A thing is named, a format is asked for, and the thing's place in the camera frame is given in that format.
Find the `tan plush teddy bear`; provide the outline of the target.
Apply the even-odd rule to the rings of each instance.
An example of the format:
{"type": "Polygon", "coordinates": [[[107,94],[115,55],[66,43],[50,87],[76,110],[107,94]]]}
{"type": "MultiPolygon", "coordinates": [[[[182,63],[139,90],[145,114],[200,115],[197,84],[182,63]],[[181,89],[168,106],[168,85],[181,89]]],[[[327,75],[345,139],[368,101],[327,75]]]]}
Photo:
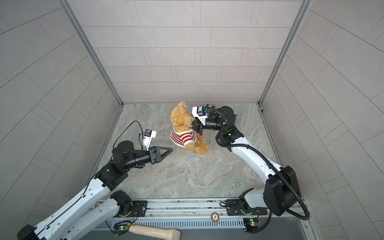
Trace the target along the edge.
{"type": "MultiPolygon", "coordinates": [[[[173,124],[173,130],[176,132],[184,132],[192,129],[192,123],[195,118],[187,111],[187,104],[180,102],[171,112],[171,122],[173,124]]],[[[210,148],[205,140],[205,134],[200,136],[196,133],[196,143],[188,144],[185,149],[198,155],[205,155],[209,152],[210,148]]]]}

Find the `red white striped knit sweater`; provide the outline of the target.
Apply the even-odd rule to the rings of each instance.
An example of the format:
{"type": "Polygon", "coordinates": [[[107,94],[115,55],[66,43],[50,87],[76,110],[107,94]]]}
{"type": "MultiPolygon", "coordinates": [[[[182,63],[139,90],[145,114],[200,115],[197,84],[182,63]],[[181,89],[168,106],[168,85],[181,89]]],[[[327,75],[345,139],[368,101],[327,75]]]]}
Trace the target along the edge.
{"type": "Polygon", "coordinates": [[[196,143],[196,132],[192,129],[184,132],[176,132],[173,130],[171,133],[171,141],[181,148],[186,148],[188,144],[196,143]]]}

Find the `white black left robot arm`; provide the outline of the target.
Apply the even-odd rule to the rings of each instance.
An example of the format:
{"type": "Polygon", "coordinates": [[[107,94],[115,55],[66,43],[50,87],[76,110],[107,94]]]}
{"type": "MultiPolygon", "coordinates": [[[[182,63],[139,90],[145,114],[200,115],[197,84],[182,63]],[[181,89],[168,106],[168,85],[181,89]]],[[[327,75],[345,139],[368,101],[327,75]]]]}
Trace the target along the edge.
{"type": "Polygon", "coordinates": [[[86,187],[59,210],[39,222],[26,225],[17,233],[19,240],[79,240],[107,219],[131,211],[131,198],[115,188],[128,177],[130,169],[157,164],[172,148],[150,147],[135,150],[123,141],[112,150],[113,158],[99,170],[86,187]]]}

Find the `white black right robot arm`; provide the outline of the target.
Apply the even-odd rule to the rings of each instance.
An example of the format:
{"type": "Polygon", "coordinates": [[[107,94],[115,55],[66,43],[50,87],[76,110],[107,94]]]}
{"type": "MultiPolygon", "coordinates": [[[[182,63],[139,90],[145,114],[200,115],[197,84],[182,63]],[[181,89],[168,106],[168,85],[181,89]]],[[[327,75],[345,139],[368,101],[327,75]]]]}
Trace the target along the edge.
{"type": "Polygon", "coordinates": [[[276,216],[293,213],[290,208],[301,198],[295,171],[289,166],[283,168],[253,147],[235,126],[237,116],[232,108],[197,106],[192,108],[192,115],[193,130],[199,135],[204,130],[216,131],[218,145],[239,156],[263,180],[263,190],[249,189],[240,195],[240,209],[245,214],[257,208],[267,208],[276,216]]]}

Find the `red white poker chip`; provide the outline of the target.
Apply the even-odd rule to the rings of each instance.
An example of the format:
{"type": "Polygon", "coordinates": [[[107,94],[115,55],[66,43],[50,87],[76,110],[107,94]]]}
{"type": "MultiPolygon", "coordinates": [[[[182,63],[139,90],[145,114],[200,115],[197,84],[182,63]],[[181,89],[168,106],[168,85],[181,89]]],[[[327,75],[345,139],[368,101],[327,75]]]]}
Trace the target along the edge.
{"type": "Polygon", "coordinates": [[[220,216],[218,213],[214,212],[211,214],[211,220],[214,222],[214,223],[217,223],[219,220],[220,220],[220,216]]]}

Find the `left green circuit board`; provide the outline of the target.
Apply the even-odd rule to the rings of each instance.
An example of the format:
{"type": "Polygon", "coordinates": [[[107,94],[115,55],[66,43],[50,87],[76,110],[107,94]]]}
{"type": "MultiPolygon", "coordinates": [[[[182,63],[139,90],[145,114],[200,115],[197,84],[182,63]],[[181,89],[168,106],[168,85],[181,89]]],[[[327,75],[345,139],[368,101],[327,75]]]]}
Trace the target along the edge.
{"type": "Polygon", "coordinates": [[[122,222],[116,223],[114,225],[114,230],[116,231],[116,235],[117,236],[125,235],[129,231],[131,225],[132,225],[132,222],[130,221],[122,221],[122,222]]]}

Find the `green circuit board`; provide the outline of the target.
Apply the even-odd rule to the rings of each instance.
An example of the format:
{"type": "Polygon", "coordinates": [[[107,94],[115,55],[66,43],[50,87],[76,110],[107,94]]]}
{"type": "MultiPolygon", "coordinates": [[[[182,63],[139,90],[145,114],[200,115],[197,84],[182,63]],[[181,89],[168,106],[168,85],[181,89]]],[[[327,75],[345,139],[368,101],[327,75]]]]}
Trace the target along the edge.
{"type": "Polygon", "coordinates": [[[245,232],[246,233],[256,233],[259,230],[260,227],[260,221],[259,219],[243,219],[245,232]]]}
{"type": "Polygon", "coordinates": [[[130,221],[122,221],[122,222],[116,223],[114,225],[114,230],[116,231],[116,235],[117,236],[125,235],[129,231],[131,225],[132,225],[132,222],[130,221]]]}

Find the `right green circuit board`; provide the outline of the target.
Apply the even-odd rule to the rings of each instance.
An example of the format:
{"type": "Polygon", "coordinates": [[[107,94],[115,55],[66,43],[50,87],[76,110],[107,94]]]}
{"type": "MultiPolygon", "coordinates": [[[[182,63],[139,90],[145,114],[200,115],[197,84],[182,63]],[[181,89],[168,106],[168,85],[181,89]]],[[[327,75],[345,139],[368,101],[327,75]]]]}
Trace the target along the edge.
{"type": "Polygon", "coordinates": [[[245,232],[246,233],[256,233],[259,230],[260,227],[260,221],[259,219],[243,219],[245,232]]]}

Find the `aluminium front rail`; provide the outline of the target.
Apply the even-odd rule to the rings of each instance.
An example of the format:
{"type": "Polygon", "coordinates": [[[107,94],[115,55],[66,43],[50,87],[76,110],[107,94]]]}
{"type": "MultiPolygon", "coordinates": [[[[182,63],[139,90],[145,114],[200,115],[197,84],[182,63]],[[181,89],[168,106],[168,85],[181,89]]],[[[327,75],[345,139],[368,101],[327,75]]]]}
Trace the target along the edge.
{"type": "Polygon", "coordinates": [[[307,240],[314,235],[308,223],[289,213],[276,216],[267,208],[257,208],[251,214],[240,209],[239,198],[196,198],[196,199],[134,199],[131,201],[128,215],[118,214],[107,219],[93,230],[107,225],[106,233],[113,233],[117,239],[134,235],[127,232],[117,236],[114,225],[130,221],[132,225],[160,229],[176,229],[181,232],[180,239],[191,237],[193,240],[218,240],[231,234],[237,240],[251,237],[256,240],[307,240]],[[220,220],[214,223],[212,213],[218,213],[220,220]],[[243,219],[259,219],[260,227],[256,233],[246,233],[243,219]]]}

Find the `aluminium corner frame post right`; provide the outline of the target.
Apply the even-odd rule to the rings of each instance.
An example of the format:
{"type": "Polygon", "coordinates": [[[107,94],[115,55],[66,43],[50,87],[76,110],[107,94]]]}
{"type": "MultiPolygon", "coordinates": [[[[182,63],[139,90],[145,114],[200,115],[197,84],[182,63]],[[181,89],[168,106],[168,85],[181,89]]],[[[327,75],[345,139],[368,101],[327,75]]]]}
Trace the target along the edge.
{"type": "Polygon", "coordinates": [[[272,88],[274,80],[276,79],[276,77],[279,73],[279,70],[280,70],[280,68],[284,62],[285,57],[287,56],[287,54],[289,52],[291,45],[293,44],[293,41],[294,41],[294,39],[295,39],[299,29],[300,29],[300,26],[301,26],[306,14],[307,14],[309,8],[310,8],[311,2],[312,2],[311,0],[304,0],[301,4],[300,8],[299,8],[297,16],[295,17],[295,20],[293,22],[293,25],[292,25],[290,31],[289,31],[287,39],[285,40],[285,43],[284,43],[283,48],[281,50],[281,53],[277,59],[277,62],[275,64],[273,71],[270,75],[270,78],[267,82],[266,88],[263,91],[263,94],[262,94],[261,99],[259,101],[260,108],[263,106],[264,102],[267,99],[268,93],[272,88]]]}

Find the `aluminium corner frame post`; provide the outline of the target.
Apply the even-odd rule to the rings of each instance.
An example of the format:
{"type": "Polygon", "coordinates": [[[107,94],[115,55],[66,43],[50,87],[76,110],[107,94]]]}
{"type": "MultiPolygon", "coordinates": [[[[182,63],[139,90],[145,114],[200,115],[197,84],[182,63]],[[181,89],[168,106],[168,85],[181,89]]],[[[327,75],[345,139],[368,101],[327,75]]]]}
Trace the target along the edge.
{"type": "Polygon", "coordinates": [[[112,91],[114,97],[118,101],[119,105],[122,107],[124,103],[122,102],[119,94],[117,93],[115,87],[113,86],[111,79],[109,78],[107,72],[105,71],[105,68],[102,65],[102,62],[100,61],[99,57],[96,54],[96,51],[92,47],[89,39],[86,36],[86,33],[84,32],[82,26],[80,25],[80,22],[78,21],[77,17],[74,14],[74,11],[72,10],[70,4],[66,0],[58,0],[60,7],[62,8],[65,16],[67,17],[68,21],[70,22],[71,26],[73,27],[75,33],[77,34],[80,42],[82,43],[83,47],[87,51],[91,61],[95,65],[96,69],[98,70],[99,74],[101,75],[102,79],[106,82],[107,86],[112,91]]]}
{"type": "Polygon", "coordinates": [[[261,99],[259,101],[260,108],[263,106],[264,102],[267,99],[268,93],[272,88],[274,80],[276,79],[276,77],[279,73],[279,70],[280,70],[280,68],[284,62],[285,57],[287,56],[287,54],[289,52],[291,45],[293,44],[293,41],[294,41],[294,39],[295,39],[299,29],[300,29],[300,26],[301,26],[306,14],[307,14],[309,8],[310,8],[311,2],[312,2],[311,0],[304,0],[301,4],[300,8],[299,8],[297,16],[295,17],[295,20],[293,22],[293,25],[292,25],[290,31],[289,31],[287,39],[285,40],[285,43],[284,43],[283,48],[281,50],[281,53],[277,59],[277,62],[275,64],[273,71],[270,75],[270,78],[267,82],[266,88],[263,91],[263,94],[262,94],[261,99]]]}

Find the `aluminium corner frame post left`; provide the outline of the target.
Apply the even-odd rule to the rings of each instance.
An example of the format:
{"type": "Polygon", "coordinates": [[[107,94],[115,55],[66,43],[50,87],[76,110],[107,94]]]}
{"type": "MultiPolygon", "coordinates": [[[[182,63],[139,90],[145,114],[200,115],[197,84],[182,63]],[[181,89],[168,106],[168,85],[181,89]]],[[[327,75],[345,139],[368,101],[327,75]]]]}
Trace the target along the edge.
{"type": "Polygon", "coordinates": [[[114,97],[118,101],[119,105],[122,107],[124,103],[122,102],[119,94],[117,93],[115,87],[113,86],[111,79],[109,78],[107,72],[105,71],[105,68],[102,65],[102,62],[100,61],[99,57],[96,54],[96,51],[92,47],[89,39],[86,36],[86,33],[84,32],[82,26],[80,25],[80,22],[78,21],[77,17],[74,14],[74,11],[72,10],[70,4],[66,0],[58,0],[60,7],[62,8],[65,16],[67,17],[68,21],[70,22],[71,26],[73,27],[75,33],[77,34],[80,42],[82,43],[83,47],[87,51],[91,61],[95,65],[96,69],[98,70],[99,74],[101,75],[102,79],[106,82],[107,86],[112,91],[114,97]]]}

